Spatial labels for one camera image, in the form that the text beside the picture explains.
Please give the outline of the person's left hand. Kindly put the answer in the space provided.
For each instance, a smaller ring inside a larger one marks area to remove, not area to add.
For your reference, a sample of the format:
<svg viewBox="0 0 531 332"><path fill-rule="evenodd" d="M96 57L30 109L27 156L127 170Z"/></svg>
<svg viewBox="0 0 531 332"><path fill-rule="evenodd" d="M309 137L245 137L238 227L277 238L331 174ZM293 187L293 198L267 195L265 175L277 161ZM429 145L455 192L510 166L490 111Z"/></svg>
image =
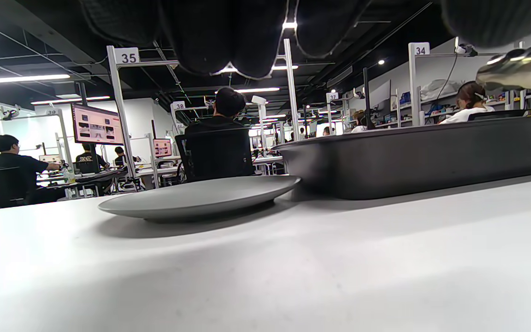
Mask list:
<svg viewBox="0 0 531 332"><path fill-rule="evenodd" d="M179 66L207 76L233 65L243 76L270 75L289 10L304 55L323 58L370 8L371 0L81 0L92 32L144 47L165 36ZM531 0L442 0L456 36L500 47L531 34Z"/></svg>

